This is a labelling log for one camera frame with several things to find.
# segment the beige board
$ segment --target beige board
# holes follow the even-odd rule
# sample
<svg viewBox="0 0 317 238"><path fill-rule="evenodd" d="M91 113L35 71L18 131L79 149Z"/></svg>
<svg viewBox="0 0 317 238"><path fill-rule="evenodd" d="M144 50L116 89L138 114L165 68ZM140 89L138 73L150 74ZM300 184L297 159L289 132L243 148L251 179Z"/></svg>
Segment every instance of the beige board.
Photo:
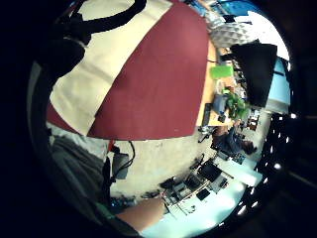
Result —
<svg viewBox="0 0 317 238"><path fill-rule="evenodd" d="M133 0L89 0L79 12L84 20L91 20L113 16L133 3ZM69 126L87 135L124 63L170 6L165 0L148 0L144 11L126 25L92 35L84 59L57 81L51 94L54 109Z"/></svg>

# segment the red board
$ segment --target red board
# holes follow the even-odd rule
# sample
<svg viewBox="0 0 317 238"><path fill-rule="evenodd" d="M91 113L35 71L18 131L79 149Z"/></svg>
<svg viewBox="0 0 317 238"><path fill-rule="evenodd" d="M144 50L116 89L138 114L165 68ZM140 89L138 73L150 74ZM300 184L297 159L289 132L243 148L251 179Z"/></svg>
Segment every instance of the red board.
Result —
<svg viewBox="0 0 317 238"><path fill-rule="evenodd" d="M88 136L146 140L191 135L207 54L205 21L185 4L175 2L125 63ZM55 114L49 106L49 121L73 131Z"/></svg>

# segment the computer monitor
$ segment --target computer monitor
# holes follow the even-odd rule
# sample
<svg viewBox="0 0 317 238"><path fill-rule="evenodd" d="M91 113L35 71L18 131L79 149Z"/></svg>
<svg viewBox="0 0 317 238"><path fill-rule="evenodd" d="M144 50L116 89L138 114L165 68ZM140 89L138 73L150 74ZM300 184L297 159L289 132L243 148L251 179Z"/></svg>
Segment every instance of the computer monitor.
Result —
<svg viewBox="0 0 317 238"><path fill-rule="evenodd" d="M214 164L212 164L211 162L206 162L198 170L198 173L202 177L204 177L210 181L214 181L220 175L221 172L222 171L218 167L216 167Z"/></svg>
<svg viewBox="0 0 317 238"><path fill-rule="evenodd" d="M201 191L199 191L196 196L198 197L199 200L203 200L205 199L208 195L210 194L210 192L204 188Z"/></svg>

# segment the person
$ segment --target person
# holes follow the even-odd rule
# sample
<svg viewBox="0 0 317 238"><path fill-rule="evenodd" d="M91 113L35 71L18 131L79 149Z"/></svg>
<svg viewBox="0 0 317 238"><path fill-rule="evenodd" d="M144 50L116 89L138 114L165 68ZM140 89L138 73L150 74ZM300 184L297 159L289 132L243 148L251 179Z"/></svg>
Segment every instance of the person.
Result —
<svg viewBox="0 0 317 238"><path fill-rule="evenodd" d="M213 134L213 145L229 156L234 156L242 151L247 155L254 153L257 150L254 143L248 140L244 141L236 134L236 129L240 123L241 120L236 121L229 131L227 126L218 127Z"/></svg>

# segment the potted plant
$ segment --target potted plant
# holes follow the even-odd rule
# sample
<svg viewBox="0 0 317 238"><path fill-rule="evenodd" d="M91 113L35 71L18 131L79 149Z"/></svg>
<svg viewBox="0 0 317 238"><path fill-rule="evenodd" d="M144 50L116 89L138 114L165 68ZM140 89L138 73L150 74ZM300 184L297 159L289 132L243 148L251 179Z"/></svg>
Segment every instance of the potted plant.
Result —
<svg viewBox="0 0 317 238"><path fill-rule="evenodd" d="M249 104L232 91L227 92L226 95L228 96L226 108L229 109L229 117L233 120L245 118L250 109Z"/></svg>

